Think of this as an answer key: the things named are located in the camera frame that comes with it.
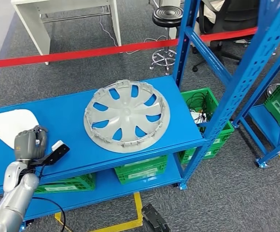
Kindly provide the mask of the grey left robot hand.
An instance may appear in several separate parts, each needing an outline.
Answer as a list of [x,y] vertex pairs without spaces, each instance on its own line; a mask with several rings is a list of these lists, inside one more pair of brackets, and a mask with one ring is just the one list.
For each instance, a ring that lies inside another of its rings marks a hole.
[[45,154],[48,129],[37,125],[33,129],[23,130],[14,139],[16,160],[39,160]]

